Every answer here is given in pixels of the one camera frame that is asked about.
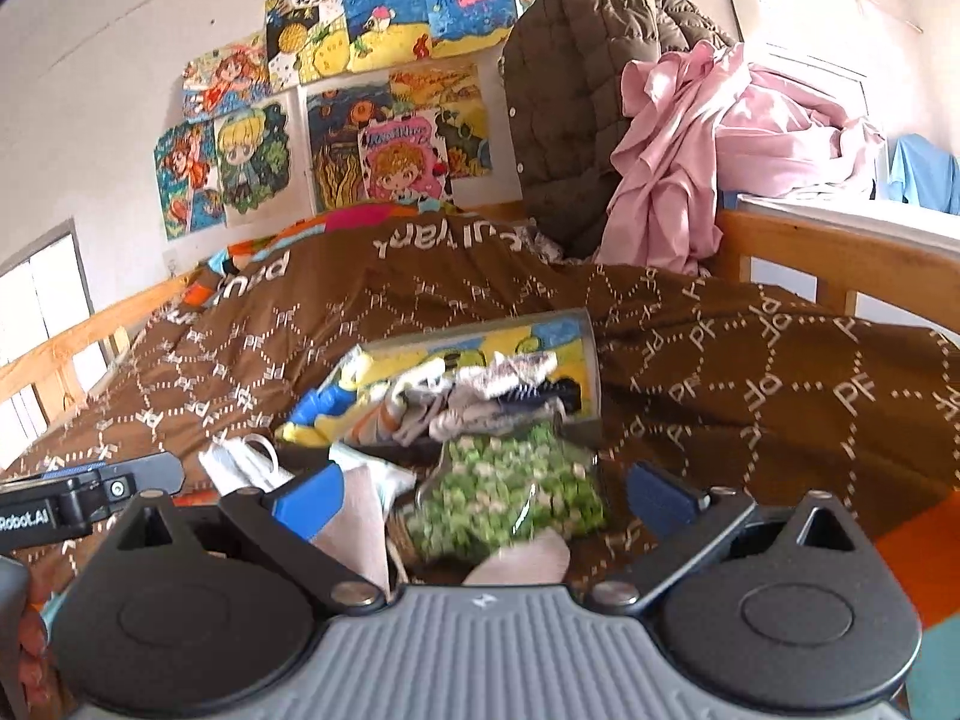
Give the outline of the person's left hand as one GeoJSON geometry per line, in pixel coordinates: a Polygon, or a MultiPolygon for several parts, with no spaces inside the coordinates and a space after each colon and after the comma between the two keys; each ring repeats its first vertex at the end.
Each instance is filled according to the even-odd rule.
{"type": "Polygon", "coordinates": [[[18,679],[29,710],[47,709],[52,688],[47,666],[47,631],[43,617],[32,603],[25,606],[18,626],[18,679]]]}

